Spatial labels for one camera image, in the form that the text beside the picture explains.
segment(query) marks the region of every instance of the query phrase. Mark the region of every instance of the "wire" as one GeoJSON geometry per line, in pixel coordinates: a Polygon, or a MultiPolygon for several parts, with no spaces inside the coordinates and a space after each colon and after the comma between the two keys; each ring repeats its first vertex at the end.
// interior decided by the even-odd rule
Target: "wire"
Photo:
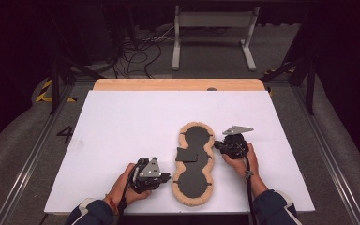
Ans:
{"type": "MultiPolygon", "coordinates": [[[[245,160],[247,162],[247,171],[250,171],[250,163],[247,155],[245,155],[245,160]]],[[[249,209],[250,209],[250,215],[252,217],[252,225],[257,225],[256,213],[254,212],[253,209],[252,187],[251,187],[250,178],[247,180],[247,200],[249,201],[249,209]]]]}
{"type": "MultiPolygon", "coordinates": [[[[117,70],[123,77],[129,78],[128,75],[124,74],[124,73],[118,68],[118,65],[117,65],[117,64],[115,65],[115,67],[116,67],[116,70],[117,70]]],[[[118,78],[117,73],[116,73],[116,70],[114,69],[113,71],[115,72],[115,77],[118,78]]]]}
{"type": "Polygon", "coordinates": [[[146,40],[146,41],[158,41],[160,39],[169,39],[169,40],[174,40],[174,39],[171,39],[171,38],[167,38],[165,37],[169,32],[171,32],[172,30],[174,29],[174,26],[171,27],[171,29],[167,30],[165,33],[163,33],[163,35],[161,37],[150,37],[150,38],[147,38],[147,39],[142,39],[142,40],[146,40]]]}
{"type": "Polygon", "coordinates": [[[144,52],[136,52],[136,53],[134,53],[134,54],[130,57],[129,60],[126,59],[126,61],[127,61],[128,63],[138,63],[138,64],[139,64],[139,63],[143,63],[143,62],[147,61],[147,59],[148,59],[148,56],[147,56],[146,53],[144,53],[144,52]],[[140,61],[133,61],[133,58],[134,58],[136,55],[138,55],[138,54],[143,55],[145,58],[144,58],[143,60],[140,60],[140,61]]]}
{"type": "Polygon", "coordinates": [[[123,72],[118,68],[118,65],[116,64],[116,68],[121,72],[122,76],[129,78],[129,76],[127,75],[127,73],[125,72],[125,67],[122,64],[122,60],[119,60],[119,64],[122,66],[123,72]]]}
{"type": "Polygon", "coordinates": [[[153,77],[151,74],[148,73],[147,67],[150,66],[150,65],[151,65],[152,63],[154,63],[155,61],[157,61],[157,60],[159,59],[160,55],[162,54],[162,50],[160,49],[160,46],[159,46],[158,44],[156,44],[156,42],[154,42],[154,41],[153,41],[152,43],[154,43],[154,44],[157,46],[157,48],[159,49],[159,54],[158,54],[158,56],[157,56],[155,59],[153,59],[151,62],[149,62],[148,64],[146,64],[145,67],[144,67],[145,74],[147,74],[147,76],[148,76],[149,78],[154,78],[154,77],[153,77]]]}
{"type": "Polygon", "coordinates": [[[125,198],[125,194],[127,193],[127,190],[129,188],[129,183],[130,183],[130,179],[131,179],[131,176],[134,175],[134,171],[136,170],[137,167],[139,167],[140,165],[142,164],[142,162],[139,160],[136,165],[131,169],[128,177],[127,177],[127,183],[125,184],[125,187],[124,187],[124,191],[122,192],[122,197],[121,197],[121,201],[122,199],[125,198]]]}
{"type": "Polygon", "coordinates": [[[45,214],[45,216],[43,216],[42,220],[39,222],[39,225],[42,225],[42,224],[45,222],[45,220],[46,220],[46,218],[48,217],[48,215],[49,215],[49,214],[45,214]]]}

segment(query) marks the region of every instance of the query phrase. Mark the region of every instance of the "sleeve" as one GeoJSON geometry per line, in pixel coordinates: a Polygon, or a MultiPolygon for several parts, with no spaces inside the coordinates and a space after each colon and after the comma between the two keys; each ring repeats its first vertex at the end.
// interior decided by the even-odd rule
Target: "sleeve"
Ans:
{"type": "Polygon", "coordinates": [[[65,225],[109,225],[113,223],[113,211],[102,200],[85,199],[68,216],[65,225]]]}
{"type": "Polygon", "coordinates": [[[293,201],[281,191],[266,190],[253,201],[261,225],[299,225],[293,201]]]}

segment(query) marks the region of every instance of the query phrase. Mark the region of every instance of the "metal rail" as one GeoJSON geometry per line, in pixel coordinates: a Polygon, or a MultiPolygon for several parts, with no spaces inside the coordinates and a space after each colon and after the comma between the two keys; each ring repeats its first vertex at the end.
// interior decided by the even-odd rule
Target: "metal rail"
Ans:
{"type": "Polygon", "coordinates": [[[326,139],[324,138],[315,117],[313,115],[310,115],[310,113],[308,112],[305,104],[306,100],[302,90],[300,89],[300,87],[292,87],[292,91],[297,99],[297,102],[302,108],[303,113],[306,116],[315,137],[317,138],[317,141],[320,145],[320,151],[323,161],[332,176],[338,194],[340,195],[344,205],[346,206],[346,210],[350,215],[352,223],[360,225],[360,207],[358,206],[358,203],[353,196],[350,186],[343,173],[341,172],[338,163],[336,162],[335,157],[333,156],[332,151],[330,150],[330,147],[326,142],[326,139]]]}
{"type": "Polygon", "coordinates": [[[49,115],[45,126],[43,127],[39,137],[37,138],[37,142],[35,143],[30,155],[28,156],[28,159],[25,161],[22,170],[17,176],[17,179],[11,191],[7,195],[7,198],[1,207],[0,225],[7,224],[11,215],[13,214],[13,211],[16,208],[16,205],[23,194],[25,187],[27,186],[31,175],[37,166],[43,147],[51,133],[53,125],[55,124],[60,112],[62,111],[63,106],[66,104],[66,99],[68,99],[72,88],[72,86],[63,87],[63,92],[60,97],[60,105],[58,106],[54,114],[49,115]]]}

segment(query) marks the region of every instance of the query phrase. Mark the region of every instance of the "metal stand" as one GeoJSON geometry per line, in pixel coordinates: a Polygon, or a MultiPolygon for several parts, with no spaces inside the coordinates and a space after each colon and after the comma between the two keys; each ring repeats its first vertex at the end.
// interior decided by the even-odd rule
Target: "metal stand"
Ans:
{"type": "Polygon", "coordinates": [[[60,104],[60,85],[57,73],[56,61],[52,62],[52,109],[51,114],[54,114],[60,104]]]}
{"type": "Polygon", "coordinates": [[[269,75],[260,78],[263,83],[266,83],[277,76],[281,75],[285,71],[294,68],[294,73],[289,79],[289,83],[291,86],[299,86],[301,82],[307,76],[307,92],[306,92],[306,106],[308,108],[308,112],[313,115],[314,111],[312,109],[312,100],[314,96],[314,83],[315,83],[315,65],[312,59],[300,58],[286,64],[283,67],[280,67],[276,71],[270,73],[269,75]]]}
{"type": "Polygon", "coordinates": [[[252,12],[180,12],[179,6],[176,6],[172,70],[180,68],[180,27],[247,27],[247,36],[241,40],[242,50],[249,70],[256,70],[249,44],[259,9],[259,7],[255,7],[252,12]]]}

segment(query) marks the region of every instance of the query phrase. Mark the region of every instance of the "black cable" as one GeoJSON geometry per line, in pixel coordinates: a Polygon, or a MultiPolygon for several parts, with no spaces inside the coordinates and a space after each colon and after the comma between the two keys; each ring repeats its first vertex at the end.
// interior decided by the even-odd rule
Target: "black cable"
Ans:
{"type": "Polygon", "coordinates": [[[118,224],[120,224],[119,223],[120,218],[121,218],[121,216],[123,216],[124,210],[127,207],[127,199],[126,199],[125,195],[126,195],[127,190],[129,188],[130,179],[132,179],[132,175],[134,175],[134,171],[136,170],[136,168],[138,168],[141,165],[141,163],[142,163],[142,161],[139,160],[136,163],[136,165],[131,169],[129,175],[127,176],[127,183],[124,186],[124,190],[122,192],[122,197],[121,197],[121,200],[119,201],[119,204],[118,204],[118,210],[119,210],[118,224]]]}
{"type": "Polygon", "coordinates": [[[167,31],[161,31],[160,33],[162,33],[162,34],[159,34],[159,35],[157,34],[157,31],[155,31],[155,34],[152,37],[150,37],[149,39],[144,39],[144,41],[154,41],[156,44],[161,43],[165,40],[170,39],[167,37],[170,36],[173,33],[173,31],[174,31],[174,26],[172,26],[172,28],[170,28],[167,31]]]}
{"type": "Polygon", "coordinates": [[[121,65],[122,69],[123,69],[123,75],[126,78],[129,78],[129,76],[127,75],[127,73],[125,72],[125,66],[122,64],[122,60],[119,60],[119,64],[121,65]]]}
{"type": "Polygon", "coordinates": [[[118,68],[118,64],[115,64],[113,67],[113,72],[115,73],[115,77],[118,78],[117,74],[118,72],[123,76],[126,77],[125,74],[122,73],[122,71],[118,68]]]}
{"type": "Polygon", "coordinates": [[[251,188],[252,185],[251,185],[250,176],[248,174],[251,173],[248,156],[245,156],[245,160],[247,161],[247,199],[249,201],[250,215],[252,216],[252,225],[257,225],[256,215],[253,209],[252,188],[251,188]]]}
{"type": "Polygon", "coordinates": [[[136,52],[135,54],[133,54],[133,55],[130,57],[130,59],[127,61],[127,74],[133,73],[133,72],[143,72],[142,70],[138,70],[138,69],[137,69],[137,70],[131,70],[131,71],[130,71],[130,64],[131,64],[131,63],[141,64],[141,63],[143,63],[143,62],[146,62],[147,59],[148,59],[148,55],[147,55],[146,53],[144,53],[144,52],[136,52]],[[133,57],[136,56],[138,53],[144,55],[144,56],[145,56],[145,59],[142,60],[142,61],[135,62],[135,61],[133,61],[132,59],[133,59],[133,57]]]}
{"type": "Polygon", "coordinates": [[[43,219],[39,222],[39,225],[42,225],[43,222],[45,222],[46,218],[48,217],[49,214],[45,214],[45,216],[43,216],[43,219]]]}
{"type": "Polygon", "coordinates": [[[154,41],[152,41],[152,43],[154,43],[154,44],[157,46],[157,48],[159,49],[159,54],[158,54],[158,56],[157,56],[155,59],[153,59],[151,62],[147,63],[147,64],[145,65],[145,67],[144,67],[145,74],[147,74],[147,76],[148,76],[149,78],[154,78],[154,77],[153,77],[151,74],[148,73],[147,67],[150,66],[152,63],[154,63],[156,60],[158,60],[159,57],[160,57],[160,55],[162,54],[162,50],[160,49],[160,46],[159,46],[158,44],[156,44],[156,42],[154,42],[154,41]]]}
{"type": "Polygon", "coordinates": [[[115,69],[115,65],[112,65],[113,74],[115,74],[115,78],[118,79],[118,71],[115,69]]]}
{"type": "Polygon", "coordinates": [[[140,50],[140,51],[145,51],[145,50],[147,50],[147,49],[149,49],[150,47],[151,47],[151,45],[148,45],[149,43],[148,43],[148,41],[145,41],[145,40],[143,40],[143,41],[141,41],[141,42],[139,42],[139,44],[138,44],[138,49],[140,50]]]}

